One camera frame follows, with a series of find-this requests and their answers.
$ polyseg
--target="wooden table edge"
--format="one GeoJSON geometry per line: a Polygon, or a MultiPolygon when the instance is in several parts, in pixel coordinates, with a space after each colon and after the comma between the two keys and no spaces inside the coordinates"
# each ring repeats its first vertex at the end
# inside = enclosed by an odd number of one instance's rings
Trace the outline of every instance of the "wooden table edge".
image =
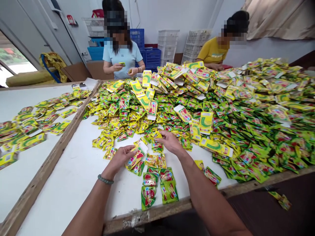
{"type": "MultiPolygon", "coordinates": [[[[253,191],[255,189],[280,183],[282,181],[293,179],[313,172],[315,172],[315,166],[310,166],[309,168],[301,169],[299,170],[299,174],[296,174],[288,170],[282,173],[271,175],[269,179],[262,184],[258,183],[255,180],[252,180],[242,184],[235,184],[233,186],[220,189],[219,191],[225,198],[230,198],[236,195],[253,191]]],[[[172,204],[152,207],[147,211],[136,211],[132,214],[118,216],[115,219],[105,223],[103,234],[115,233],[128,228],[140,226],[167,216],[171,216],[189,210],[191,208],[192,208],[191,200],[190,198],[186,198],[172,204]]]]}
{"type": "Polygon", "coordinates": [[[37,88],[48,88],[48,87],[59,87],[65,85],[73,85],[83,83],[84,81],[78,82],[67,82],[67,83],[58,83],[58,84],[46,84],[46,85],[26,85],[26,86],[18,86],[18,87],[8,87],[8,88],[0,88],[1,91],[10,91],[10,90],[19,90],[19,89],[37,89],[37,88]]]}
{"type": "Polygon", "coordinates": [[[94,87],[92,94],[84,101],[83,105],[79,108],[71,124],[67,127],[66,131],[62,134],[59,141],[56,143],[43,165],[40,167],[32,181],[20,196],[17,203],[14,205],[8,216],[0,224],[1,236],[15,236],[21,227],[24,219],[26,218],[31,207],[35,203],[40,191],[45,185],[50,174],[54,170],[58,160],[60,159],[63,151],[67,147],[67,144],[71,140],[73,134],[77,130],[82,117],[85,113],[85,107],[90,103],[91,98],[98,92],[99,87],[103,84],[103,81],[98,80],[94,87]]]}

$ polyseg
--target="forearm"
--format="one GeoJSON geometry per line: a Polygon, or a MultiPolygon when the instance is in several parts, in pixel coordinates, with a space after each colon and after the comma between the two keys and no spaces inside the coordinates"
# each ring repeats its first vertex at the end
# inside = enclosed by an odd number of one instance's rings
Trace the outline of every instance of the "forearm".
{"type": "Polygon", "coordinates": [[[226,199],[200,171],[186,151],[178,158],[188,181],[192,204],[204,221],[210,235],[237,235],[250,232],[226,199]]]}
{"type": "Polygon", "coordinates": [[[214,63],[204,63],[204,66],[209,68],[209,69],[213,69],[213,64],[214,63]]]}
{"type": "Polygon", "coordinates": [[[105,74],[112,74],[112,73],[114,73],[114,69],[113,69],[112,66],[111,67],[103,67],[103,70],[104,70],[105,74]]]}
{"type": "MultiPolygon", "coordinates": [[[[102,177],[114,179],[114,176],[104,170],[102,177]]],[[[90,194],[62,234],[62,236],[100,236],[104,225],[106,202],[111,185],[97,180],[90,194]]]]}
{"type": "Polygon", "coordinates": [[[145,70],[145,65],[138,67],[139,73],[142,73],[145,70]]]}

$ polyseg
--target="woman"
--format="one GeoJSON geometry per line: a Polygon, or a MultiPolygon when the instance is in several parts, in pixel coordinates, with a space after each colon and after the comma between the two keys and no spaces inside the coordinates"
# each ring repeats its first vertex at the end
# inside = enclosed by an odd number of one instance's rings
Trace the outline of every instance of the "woman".
{"type": "Polygon", "coordinates": [[[196,62],[203,61],[204,65],[210,69],[223,70],[222,63],[229,51],[230,41],[243,38],[247,33],[248,25],[249,13],[247,11],[241,10],[234,13],[224,25],[221,36],[214,37],[203,45],[196,62]]]}
{"type": "Polygon", "coordinates": [[[124,17],[125,10],[119,0],[103,0],[102,4],[106,30],[111,38],[104,45],[104,72],[114,73],[115,79],[134,77],[145,70],[145,65],[138,45],[130,39],[130,30],[124,17]]]}

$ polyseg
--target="curtain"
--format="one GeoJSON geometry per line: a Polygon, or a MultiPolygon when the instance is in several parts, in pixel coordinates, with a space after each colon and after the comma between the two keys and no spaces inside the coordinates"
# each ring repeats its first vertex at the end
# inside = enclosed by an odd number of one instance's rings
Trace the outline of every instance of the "curtain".
{"type": "Polygon", "coordinates": [[[250,15],[248,40],[315,38],[314,0],[246,0],[242,9],[250,15]]]}

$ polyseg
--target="white basket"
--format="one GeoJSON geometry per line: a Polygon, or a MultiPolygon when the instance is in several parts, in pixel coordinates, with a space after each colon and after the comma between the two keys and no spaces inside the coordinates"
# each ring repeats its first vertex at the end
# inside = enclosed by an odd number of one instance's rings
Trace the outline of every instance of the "white basket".
{"type": "Polygon", "coordinates": [[[165,66],[167,62],[173,63],[174,62],[174,58],[171,59],[162,59],[161,60],[161,66],[165,66]]]}
{"type": "Polygon", "coordinates": [[[82,18],[90,37],[104,37],[104,18],[82,18]]]}
{"type": "Polygon", "coordinates": [[[186,44],[204,45],[210,38],[211,30],[203,29],[196,31],[189,31],[186,44]]]}
{"type": "Polygon", "coordinates": [[[192,44],[186,44],[184,55],[192,58],[196,58],[199,55],[202,46],[195,46],[192,44]]]}
{"type": "Polygon", "coordinates": [[[195,62],[195,61],[196,61],[196,58],[192,58],[192,57],[183,55],[183,59],[181,60],[181,64],[183,64],[184,61],[195,62]]]}
{"type": "Polygon", "coordinates": [[[179,30],[159,30],[158,45],[161,46],[176,46],[179,30]]]}
{"type": "Polygon", "coordinates": [[[157,46],[161,50],[161,59],[171,59],[175,57],[176,46],[157,46]]]}

